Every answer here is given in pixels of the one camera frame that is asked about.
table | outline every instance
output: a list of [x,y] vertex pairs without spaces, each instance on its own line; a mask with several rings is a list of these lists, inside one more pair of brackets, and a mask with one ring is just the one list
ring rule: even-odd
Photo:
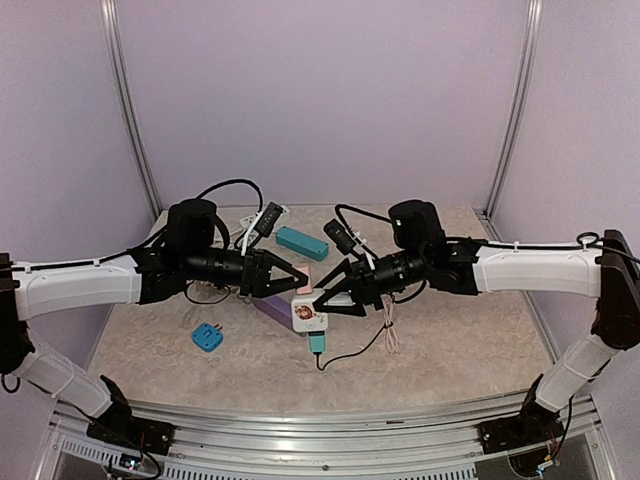
[[[363,208],[384,214],[383,206]],[[287,225],[324,238],[329,206],[292,207]],[[251,208],[220,209],[230,225]],[[439,210],[448,235],[485,237],[470,207]],[[379,254],[397,250],[389,225],[350,215]],[[166,221],[166,213],[158,225]],[[333,245],[314,262],[272,238],[260,248],[293,264],[308,263],[318,281],[343,256]],[[212,353],[191,333],[219,323],[225,340]],[[332,315],[324,359],[357,351],[382,325],[380,312],[366,318]],[[369,351],[316,370],[305,337],[286,329],[252,305],[231,296],[215,306],[190,304],[184,296],[152,305],[117,305],[108,320],[90,373],[114,380],[132,400],[233,412],[315,414],[399,411],[465,402],[526,389],[551,364],[518,292],[455,296],[427,289],[396,306],[400,353],[379,339]]]

blue plug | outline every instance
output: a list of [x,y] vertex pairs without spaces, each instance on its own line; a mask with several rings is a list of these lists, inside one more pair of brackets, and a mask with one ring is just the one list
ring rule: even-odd
[[198,345],[205,352],[213,352],[218,348],[218,345],[222,343],[222,340],[224,340],[224,336],[220,330],[222,330],[220,325],[212,327],[208,323],[203,323],[195,329],[191,335],[191,339],[193,340],[193,343]]

